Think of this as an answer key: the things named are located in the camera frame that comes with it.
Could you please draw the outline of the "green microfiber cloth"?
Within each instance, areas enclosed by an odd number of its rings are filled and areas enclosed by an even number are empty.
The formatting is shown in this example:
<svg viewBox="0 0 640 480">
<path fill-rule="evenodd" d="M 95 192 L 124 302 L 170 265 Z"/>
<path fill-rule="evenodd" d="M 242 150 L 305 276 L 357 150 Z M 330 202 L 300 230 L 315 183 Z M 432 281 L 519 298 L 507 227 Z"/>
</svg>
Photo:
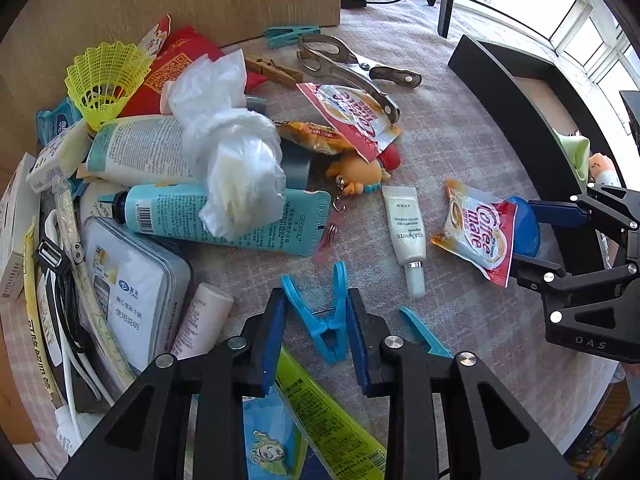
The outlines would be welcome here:
<svg viewBox="0 0 640 480">
<path fill-rule="evenodd" d="M 572 134 L 563 134 L 556 130 L 553 132 L 561 143 L 578 181 L 582 186 L 585 186 L 589 177 L 590 140 L 578 131 Z"/>
</svg>

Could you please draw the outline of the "orange crab keychain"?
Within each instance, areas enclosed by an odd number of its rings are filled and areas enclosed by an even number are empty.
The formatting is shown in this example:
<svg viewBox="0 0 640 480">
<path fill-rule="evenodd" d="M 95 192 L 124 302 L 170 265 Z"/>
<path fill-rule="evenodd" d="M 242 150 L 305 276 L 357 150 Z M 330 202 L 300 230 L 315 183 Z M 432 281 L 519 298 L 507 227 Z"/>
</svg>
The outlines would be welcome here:
<svg viewBox="0 0 640 480">
<path fill-rule="evenodd" d="M 390 180 L 390 173 L 375 159 L 367 162 L 356 152 L 345 152 L 330 163 L 324 174 L 338 189 L 332 207 L 341 214 L 345 210 L 345 200 L 349 196 L 372 194 Z"/>
</svg>

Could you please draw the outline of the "blue round tape measure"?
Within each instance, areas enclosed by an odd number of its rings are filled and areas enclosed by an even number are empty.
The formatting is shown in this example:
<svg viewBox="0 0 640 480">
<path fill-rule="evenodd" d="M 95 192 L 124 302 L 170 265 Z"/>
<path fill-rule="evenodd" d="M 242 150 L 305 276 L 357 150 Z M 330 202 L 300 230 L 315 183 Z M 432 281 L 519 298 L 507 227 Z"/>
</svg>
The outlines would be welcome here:
<svg viewBox="0 0 640 480">
<path fill-rule="evenodd" d="M 527 200 L 518 196 L 506 199 L 516 206 L 513 249 L 517 255 L 535 258 L 540 248 L 540 227 Z"/>
</svg>

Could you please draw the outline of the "teal clothespin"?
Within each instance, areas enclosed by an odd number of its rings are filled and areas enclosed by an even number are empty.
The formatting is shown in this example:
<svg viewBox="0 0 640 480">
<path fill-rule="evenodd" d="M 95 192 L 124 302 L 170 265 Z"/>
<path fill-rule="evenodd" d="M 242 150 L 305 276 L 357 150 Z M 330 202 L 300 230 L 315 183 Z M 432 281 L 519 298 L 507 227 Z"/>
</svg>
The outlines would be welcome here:
<svg viewBox="0 0 640 480">
<path fill-rule="evenodd" d="M 297 39 L 309 34 L 320 34 L 319 26 L 271 26 L 264 30 L 267 47 L 276 50 L 296 44 Z"/>
</svg>

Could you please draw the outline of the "blue clothespin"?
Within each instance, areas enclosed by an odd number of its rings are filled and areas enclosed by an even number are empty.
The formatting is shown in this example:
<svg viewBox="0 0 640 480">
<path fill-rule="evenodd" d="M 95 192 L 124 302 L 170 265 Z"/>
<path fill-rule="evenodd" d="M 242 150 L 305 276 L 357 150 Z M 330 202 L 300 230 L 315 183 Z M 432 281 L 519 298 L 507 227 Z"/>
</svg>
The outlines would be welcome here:
<svg viewBox="0 0 640 480">
<path fill-rule="evenodd" d="M 439 341 L 431 330 L 418 318 L 413 310 L 407 307 L 399 308 L 399 315 L 408 326 L 416 343 L 431 356 L 452 358 L 452 353 Z"/>
<path fill-rule="evenodd" d="M 348 299 L 345 263 L 339 261 L 333 266 L 333 302 L 326 311 L 312 312 L 289 275 L 283 275 L 280 284 L 322 359 L 328 364 L 344 361 L 347 353 Z"/>
</svg>

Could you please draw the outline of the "metal clamp clip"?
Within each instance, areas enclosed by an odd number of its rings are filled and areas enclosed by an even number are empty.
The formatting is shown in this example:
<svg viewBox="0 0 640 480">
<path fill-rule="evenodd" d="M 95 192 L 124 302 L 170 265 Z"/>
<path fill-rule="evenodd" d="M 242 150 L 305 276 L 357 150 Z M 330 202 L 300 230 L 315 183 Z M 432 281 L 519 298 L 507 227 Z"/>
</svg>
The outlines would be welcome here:
<svg viewBox="0 0 640 480">
<path fill-rule="evenodd" d="M 364 58 L 340 38 L 329 35 L 307 34 L 298 37 L 297 59 L 303 71 L 310 76 L 335 79 L 366 92 L 382 107 L 392 124 L 398 122 L 400 108 L 375 83 L 382 80 L 402 88 L 415 89 L 422 82 L 420 74 Z"/>
</svg>

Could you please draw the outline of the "coffee mate sachet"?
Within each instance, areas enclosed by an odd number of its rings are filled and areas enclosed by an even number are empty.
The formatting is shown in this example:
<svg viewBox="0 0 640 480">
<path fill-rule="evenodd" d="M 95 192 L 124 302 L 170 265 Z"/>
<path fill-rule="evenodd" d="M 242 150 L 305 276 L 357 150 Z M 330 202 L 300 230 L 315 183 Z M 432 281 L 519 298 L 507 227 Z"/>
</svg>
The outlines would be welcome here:
<svg viewBox="0 0 640 480">
<path fill-rule="evenodd" d="M 486 280 L 508 286 L 518 205 L 454 179 L 445 181 L 448 214 L 431 243 L 472 263 Z"/>
<path fill-rule="evenodd" d="M 402 133 L 380 104 L 360 89 L 312 82 L 296 87 L 367 162 L 381 155 Z"/>
</svg>

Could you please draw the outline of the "lime green tube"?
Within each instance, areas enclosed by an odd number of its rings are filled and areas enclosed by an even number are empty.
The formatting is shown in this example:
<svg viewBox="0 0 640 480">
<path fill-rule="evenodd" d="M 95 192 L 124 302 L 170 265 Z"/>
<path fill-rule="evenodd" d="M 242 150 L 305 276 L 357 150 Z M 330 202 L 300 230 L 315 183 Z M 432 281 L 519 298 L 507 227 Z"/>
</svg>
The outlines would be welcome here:
<svg viewBox="0 0 640 480">
<path fill-rule="evenodd" d="M 300 432 L 332 479 L 382 479 L 386 448 L 282 348 L 276 386 Z"/>
</svg>

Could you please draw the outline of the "yellow shuttlecock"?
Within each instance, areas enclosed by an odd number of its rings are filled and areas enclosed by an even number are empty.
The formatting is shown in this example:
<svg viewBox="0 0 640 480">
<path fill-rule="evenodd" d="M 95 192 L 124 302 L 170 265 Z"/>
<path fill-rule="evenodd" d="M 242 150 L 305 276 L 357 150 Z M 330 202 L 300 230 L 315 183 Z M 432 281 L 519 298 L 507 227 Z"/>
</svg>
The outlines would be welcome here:
<svg viewBox="0 0 640 480">
<path fill-rule="evenodd" d="M 114 120 L 149 73 L 152 58 L 135 44 L 102 42 L 66 68 L 67 95 L 93 131 Z"/>
</svg>

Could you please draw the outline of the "white plastic bag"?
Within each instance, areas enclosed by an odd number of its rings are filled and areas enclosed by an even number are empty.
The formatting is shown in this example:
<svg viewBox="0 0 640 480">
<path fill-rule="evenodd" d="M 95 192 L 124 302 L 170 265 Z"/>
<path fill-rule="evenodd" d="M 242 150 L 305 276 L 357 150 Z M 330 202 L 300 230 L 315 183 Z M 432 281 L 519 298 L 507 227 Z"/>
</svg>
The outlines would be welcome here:
<svg viewBox="0 0 640 480">
<path fill-rule="evenodd" d="M 160 110 L 174 116 L 182 154 L 206 188 L 200 218 L 227 240 L 280 220 L 286 177 L 273 121 L 246 106 L 247 70 L 241 50 L 212 60 L 204 54 L 164 84 Z"/>
</svg>

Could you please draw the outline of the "white tube blue cap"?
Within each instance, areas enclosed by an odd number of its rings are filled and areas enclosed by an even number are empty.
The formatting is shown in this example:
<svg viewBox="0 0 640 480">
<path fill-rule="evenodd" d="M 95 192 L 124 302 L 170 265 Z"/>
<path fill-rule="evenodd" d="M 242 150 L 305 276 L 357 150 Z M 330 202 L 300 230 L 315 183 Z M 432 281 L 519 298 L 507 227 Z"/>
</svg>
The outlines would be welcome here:
<svg viewBox="0 0 640 480">
<path fill-rule="evenodd" d="M 277 175 L 303 190 L 309 164 L 301 148 L 280 141 L 270 119 L 246 110 L 218 114 L 198 130 L 171 115 L 115 119 L 96 134 L 86 159 L 90 174 L 113 183 L 201 183 L 213 191 L 234 184 L 265 191 Z"/>
</svg>

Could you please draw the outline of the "blue tissue packet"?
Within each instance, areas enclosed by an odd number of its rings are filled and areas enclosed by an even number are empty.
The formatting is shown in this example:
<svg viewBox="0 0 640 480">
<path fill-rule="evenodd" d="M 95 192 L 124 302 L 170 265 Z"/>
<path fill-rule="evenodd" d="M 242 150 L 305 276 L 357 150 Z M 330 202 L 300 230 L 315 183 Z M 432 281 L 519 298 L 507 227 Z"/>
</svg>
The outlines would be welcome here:
<svg viewBox="0 0 640 480">
<path fill-rule="evenodd" d="M 68 96 L 53 110 L 38 110 L 36 113 L 38 145 L 47 145 L 65 129 L 79 122 L 81 118 L 80 111 Z"/>
</svg>

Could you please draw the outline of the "orange white tissue pack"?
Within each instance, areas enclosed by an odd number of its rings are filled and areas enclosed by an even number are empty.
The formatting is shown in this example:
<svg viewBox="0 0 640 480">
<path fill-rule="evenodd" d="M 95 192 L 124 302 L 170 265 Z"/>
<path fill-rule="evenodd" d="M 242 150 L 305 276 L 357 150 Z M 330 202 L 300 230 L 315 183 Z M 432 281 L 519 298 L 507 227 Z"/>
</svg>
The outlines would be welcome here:
<svg viewBox="0 0 640 480">
<path fill-rule="evenodd" d="M 601 153 L 594 153 L 589 157 L 589 173 L 597 185 L 611 185 L 616 188 L 622 186 L 614 162 Z"/>
</svg>

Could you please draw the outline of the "yellow chopsticks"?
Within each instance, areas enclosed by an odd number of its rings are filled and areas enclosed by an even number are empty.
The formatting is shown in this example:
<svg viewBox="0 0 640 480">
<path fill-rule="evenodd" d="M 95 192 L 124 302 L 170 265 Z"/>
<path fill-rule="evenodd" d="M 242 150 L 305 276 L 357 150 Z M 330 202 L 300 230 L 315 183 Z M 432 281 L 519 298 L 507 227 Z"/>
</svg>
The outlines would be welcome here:
<svg viewBox="0 0 640 480">
<path fill-rule="evenodd" d="M 63 405 L 63 399 L 58 390 L 58 385 L 54 379 L 49 361 L 47 359 L 46 344 L 40 324 L 38 310 L 37 287 L 36 287 L 36 265 L 34 259 L 35 252 L 35 229 L 37 219 L 32 217 L 32 222 L 24 235 L 23 244 L 23 282 L 25 295 L 25 308 L 27 315 L 27 325 L 29 336 L 32 340 L 32 350 L 34 350 L 36 363 L 40 378 L 53 407 L 57 410 Z"/>
</svg>

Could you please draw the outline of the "blue cartoon packet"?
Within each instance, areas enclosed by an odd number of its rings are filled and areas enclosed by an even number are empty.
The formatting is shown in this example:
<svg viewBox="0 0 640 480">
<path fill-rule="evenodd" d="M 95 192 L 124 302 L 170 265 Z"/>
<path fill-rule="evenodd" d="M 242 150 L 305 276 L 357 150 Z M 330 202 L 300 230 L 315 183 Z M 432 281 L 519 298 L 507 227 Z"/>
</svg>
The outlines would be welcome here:
<svg viewBox="0 0 640 480">
<path fill-rule="evenodd" d="M 250 480 L 303 479 L 308 444 L 275 386 L 243 400 L 243 431 Z"/>
</svg>

